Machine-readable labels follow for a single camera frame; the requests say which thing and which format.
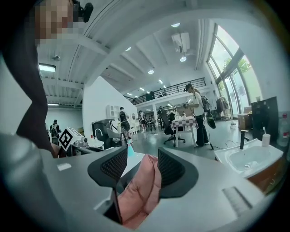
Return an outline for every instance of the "large window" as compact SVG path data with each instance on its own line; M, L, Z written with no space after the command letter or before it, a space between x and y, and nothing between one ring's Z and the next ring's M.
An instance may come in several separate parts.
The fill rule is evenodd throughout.
M208 65L216 78L220 94L228 100L234 118L243 113L244 107L251 102L262 99L249 60L235 40L218 25L215 26Z

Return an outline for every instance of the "white sink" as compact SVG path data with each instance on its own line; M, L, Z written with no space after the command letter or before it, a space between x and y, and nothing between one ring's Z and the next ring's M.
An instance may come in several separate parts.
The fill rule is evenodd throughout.
M283 152L271 145L262 147L262 142L254 139L240 146L215 151L217 160L225 166L249 178L276 162Z

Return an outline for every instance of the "white pillar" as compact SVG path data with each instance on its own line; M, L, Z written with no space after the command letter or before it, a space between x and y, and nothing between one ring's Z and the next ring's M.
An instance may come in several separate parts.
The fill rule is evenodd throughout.
M153 107L153 113L154 113L154 118L155 118L155 126L158 127L156 105L152 104L152 107Z

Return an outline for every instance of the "checkered tablecloth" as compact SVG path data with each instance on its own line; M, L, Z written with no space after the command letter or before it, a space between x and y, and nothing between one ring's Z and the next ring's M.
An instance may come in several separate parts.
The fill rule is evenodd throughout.
M195 120L194 117L190 116L190 117L186 117L185 119L180 118L180 119L175 119L174 121L172 121L171 123L171 129L174 130L176 127L185 127L185 126L195 126L195 128L198 128L198 124Z

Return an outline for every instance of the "wooden cabinet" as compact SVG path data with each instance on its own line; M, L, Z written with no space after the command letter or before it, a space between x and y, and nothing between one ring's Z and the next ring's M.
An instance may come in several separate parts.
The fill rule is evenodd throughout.
M249 177L248 180L255 184L263 193L268 193L283 178L285 166L286 160L284 157L281 157L265 170Z

